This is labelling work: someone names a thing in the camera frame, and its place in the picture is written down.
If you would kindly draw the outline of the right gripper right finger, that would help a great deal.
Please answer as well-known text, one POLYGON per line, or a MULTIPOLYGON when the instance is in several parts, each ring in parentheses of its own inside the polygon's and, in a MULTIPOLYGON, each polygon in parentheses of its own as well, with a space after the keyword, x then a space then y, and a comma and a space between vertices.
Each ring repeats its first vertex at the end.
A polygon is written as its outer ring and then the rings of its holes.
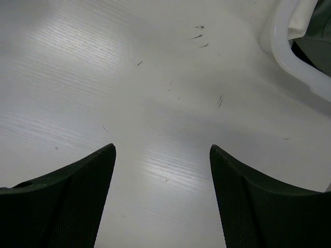
POLYGON ((281 182, 217 145, 209 159, 227 247, 330 247, 330 192, 281 182))

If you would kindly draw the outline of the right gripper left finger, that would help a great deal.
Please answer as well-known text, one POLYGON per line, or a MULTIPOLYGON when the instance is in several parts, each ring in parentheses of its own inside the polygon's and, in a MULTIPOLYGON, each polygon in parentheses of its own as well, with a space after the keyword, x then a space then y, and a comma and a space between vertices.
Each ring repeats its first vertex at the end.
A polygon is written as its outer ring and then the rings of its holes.
POLYGON ((1 247, 93 247, 116 159, 108 144, 46 175, 1 188, 1 247))

